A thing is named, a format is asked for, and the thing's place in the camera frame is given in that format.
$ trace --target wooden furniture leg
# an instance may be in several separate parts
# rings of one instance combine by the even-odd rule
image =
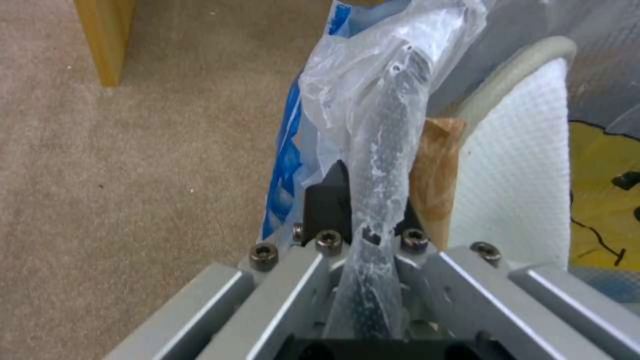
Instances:
[[[136,0],[75,0],[102,86],[118,86]]]

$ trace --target beige carpet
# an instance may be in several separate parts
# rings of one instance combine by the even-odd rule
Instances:
[[[72,0],[0,1],[0,358],[100,358],[255,241],[328,1],[138,0],[105,90]]]

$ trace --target brown paper bag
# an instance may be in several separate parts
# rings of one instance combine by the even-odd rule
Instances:
[[[464,121],[427,119],[410,174],[411,204],[439,250],[447,248]]]

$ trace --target white towel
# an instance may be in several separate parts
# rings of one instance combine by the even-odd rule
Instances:
[[[570,247],[567,73],[563,58],[526,77],[467,138],[449,246],[494,244],[513,266],[552,261]]]

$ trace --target clear plastic bag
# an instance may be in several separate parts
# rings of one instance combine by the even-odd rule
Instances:
[[[485,15],[481,1],[414,0],[351,38],[324,36],[300,76],[305,115],[349,170],[353,243],[326,336],[402,335],[393,230],[403,219],[429,94]]]

